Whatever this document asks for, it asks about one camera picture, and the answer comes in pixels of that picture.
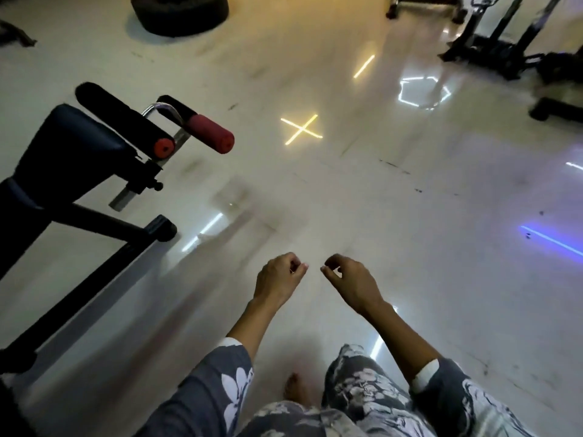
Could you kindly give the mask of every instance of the foam roller pad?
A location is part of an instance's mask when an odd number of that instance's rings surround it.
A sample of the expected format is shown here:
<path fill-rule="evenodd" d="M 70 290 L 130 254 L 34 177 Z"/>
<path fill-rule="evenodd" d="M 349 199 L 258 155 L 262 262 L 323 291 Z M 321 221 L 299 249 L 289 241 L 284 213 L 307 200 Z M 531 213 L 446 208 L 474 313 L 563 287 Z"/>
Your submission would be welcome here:
<path fill-rule="evenodd" d="M 235 145 L 235 136 L 230 131 L 204 115 L 194 115 L 184 128 L 193 137 L 221 154 L 229 153 Z"/>

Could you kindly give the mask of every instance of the white tiled floor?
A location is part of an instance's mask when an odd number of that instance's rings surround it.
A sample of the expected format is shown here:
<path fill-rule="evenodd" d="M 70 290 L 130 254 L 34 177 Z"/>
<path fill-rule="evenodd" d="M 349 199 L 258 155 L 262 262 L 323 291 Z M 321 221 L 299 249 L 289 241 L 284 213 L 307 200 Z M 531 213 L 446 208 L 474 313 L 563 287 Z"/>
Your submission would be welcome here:
<path fill-rule="evenodd" d="M 484 32 L 509 2 L 486 15 Z M 509 38 L 545 2 L 526 0 Z M 376 332 L 319 275 L 343 252 L 531 428 L 580 435 L 583 257 L 527 239 L 521 226 L 583 250 L 583 171 L 565 164 L 583 165 L 581 127 L 528 117 L 532 75 L 508 83 L 441 63 L 460 29 L 438 10 L 404 9 L 388 22 L 386 0 L 230 4 L 222 26 L 181 39 L 144 32 L 129 0 L 0 8 L 39 40 L 0 49 L 2 177 L 55 105 L 77 105 L 73 90 L 87 80 L 135 109 L 174 95 L 237 139 L 224 156 L 189 141 L 160 175 L 164 190 L 124 210 L 141 225 L 162 213 L 180 237 L 138 260 L 57 336 L 63 352 L 43 350 L 37 371 L 15 381 L 27 415 L 51 436 L 130 435 L 229 330 L 267 259 L 293 250 L 312 269 L 267 332 L 246 414 L 277 398 L 292 369 L 317 400 L 343 343 L 373 349 Z M 582 14 L 581 0 L 564 0 L 532 50 L 576 50 Z M 309 130 L 323 138 L 285 146 L 295 129 L 281 118 L 303 125 L 315 114 Z M 81 202 L 114 214 L 107 203 L 122 185 L 113 178 Z M 0 283 L 0 345 L 120 244 L 51 226 Z M 378 361 L 404 384 L 385 348 Z"/>

